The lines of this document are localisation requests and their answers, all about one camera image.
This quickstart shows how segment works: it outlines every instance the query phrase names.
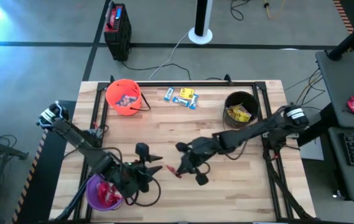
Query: black bucket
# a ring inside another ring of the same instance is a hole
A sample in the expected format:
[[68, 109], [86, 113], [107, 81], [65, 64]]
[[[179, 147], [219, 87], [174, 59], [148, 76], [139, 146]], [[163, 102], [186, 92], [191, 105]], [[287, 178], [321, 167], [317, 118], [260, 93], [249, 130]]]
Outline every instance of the black bucket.
[[[242, 104], [242, 106], [251, 114], [251, 117], [249, 121], [242, 122], [242, 121], [237, 121], [233, 119], [228, 112], [226, 112], [227, 108], [230, 106], [236, 106]], [[250, 122], [254, 121], [259, 113], [259, 103], [254, 98], [253, 95], [243, 92], [243, 91], [237, 91], [234, 93], [231, 93], [228, 97], [226, 97], [225, 100], [225, 105], [224, 105], [224, 113], [223, 113], [223, 118], [224, 121], [227, 125], [229, 125], [232, 128], [243, 128]]]

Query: orange striped tape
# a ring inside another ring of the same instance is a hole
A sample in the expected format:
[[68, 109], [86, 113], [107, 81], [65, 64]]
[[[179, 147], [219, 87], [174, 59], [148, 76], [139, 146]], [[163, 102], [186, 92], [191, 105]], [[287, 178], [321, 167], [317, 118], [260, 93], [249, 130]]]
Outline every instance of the orange striped tape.
[[334, 2], [334, 5], [336, 6], [337, 12], [341, 16], [341, 19], [343, 20], [345, 28], [347, 28], [348, 33], [351, 34], [353, 32], [353, 27], [351, 25], [349, 18], [345, 14], [344, 8], [341, 5], [340, 0], [333, 0], [333, 2]]
[[29, 173], [27, 175], [25, 185], [23, 186], [21, 196], [19, 197], [19, 201], [17, 202], [16, 209], [14, 211], [14, 215], [12, 216], [12, 223], [14, 223], [14, 224], [17, 223], [17, 218], [21, 212], [21, 208], [22, 208], [24, 199], [26, 198], [26, 195], [27, 195], [27, 190], [29, 189], [30, 183], [33, 179], [35, 168], [37, 167], [37, 163], [40, 159], [40, 154], [41, 154], [42, 148], [44, 147], [45, 138], [47, 138], [47, 133], [48, 133], [48, 130], [45, 129], [44, 133], [41, 137], [39, 148], [37, 149], [37, 152], [35, 153], [35, 157], [33, 159], [32, 166], [30, 167]]

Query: yellow snack bag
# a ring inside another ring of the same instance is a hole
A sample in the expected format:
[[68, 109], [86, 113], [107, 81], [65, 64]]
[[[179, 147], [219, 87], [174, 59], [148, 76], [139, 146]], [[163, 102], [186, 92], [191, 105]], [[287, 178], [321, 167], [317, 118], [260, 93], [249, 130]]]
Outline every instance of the yellow snack bag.
[[182, 98], [191, 100], [193, 98], [193, 94], [195, 93], [195, 90], [189, 89], [189, 88], [182, 88], [181, 92], [179, 93], [179, 96]]
[[247, 122], [251, 117], [251, 114], [241, 104], [230, 106], [227, 112], [236, 121]]

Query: blue wrapper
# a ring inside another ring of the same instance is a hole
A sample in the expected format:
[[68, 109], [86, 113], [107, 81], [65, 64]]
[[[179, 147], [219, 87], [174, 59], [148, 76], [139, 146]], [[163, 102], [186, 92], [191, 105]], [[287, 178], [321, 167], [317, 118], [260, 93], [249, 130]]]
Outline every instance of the blue wrapper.
[[197, 94], [193, 94], [192, 100], [189, 104], [190, 109], [192, 109], [192, 110], [196, 109], [198, 98], [199, 98], [199, 96]]
[[179, 105], [182, 105], [182, 106], [186, 106], [188, 107], [189, 106], [189, 100], [185, 100], [185, 99], [182, 99], [182, 98], [179, 98], [179, 97], [174, 97], [174, 99], [172, 99], [172, 101], [174, 103], [178, 103]]
[[164, 96], [164, 100], [170, 101], [172, 92], [174, 92], [174, 88], [170, 87], [169, 90], [167, 90], [167, 93]]

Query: black desk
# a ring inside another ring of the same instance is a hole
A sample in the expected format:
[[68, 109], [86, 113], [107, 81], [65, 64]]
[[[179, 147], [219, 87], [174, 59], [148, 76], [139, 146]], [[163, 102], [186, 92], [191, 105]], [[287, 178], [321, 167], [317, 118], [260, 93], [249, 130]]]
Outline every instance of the black desk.
[[354, 52], [346, 52], [339, 61], [330, 60], [325, 52], [316, 53], [331, 103], [321, 112], [321, 120], [298, 138], [299, 146], [307, 144], [330, 127], [354, 128], [354, 114], [347, 112], [347, 101], [354, 96]]
[[343, 133], [344, 131], [354, 132], [354, 129], [347, 129], [347, 128], [328, 129], [327, 132], [331, 143], [331, 145], [329, 146], [331, 147], [324, 148], [324, 158], [325, 158], [325, 162], [328, 163], [331, 170], [334, 171], [333, 175], [337, 181], [336, 190], [337, 189], [341, 190], [344, 196], [349, 197], [346, 199], [354, 201], [354, 166], [349, 166], [347, 164], [347, 159], [345, 157], [345, 149], [342, 147], [341, 141], [338, 138], [338, 135], [340, 133]]
[[347, 164], [338, 138], [341, 132], [354, 131], [354, 114], [347, 111], [347, 101], [354, 96], [354, 52], [344, 53], [339, 61], [330, 60], [325, 52], [316, 53], [316, 58], [331, 103], [320, 112], [320, 121], [300, 133], [297, 142], [302, 146], [320, 136], [335, 190], [342, 190], [346, 199], [354, 201], [354, 166]]

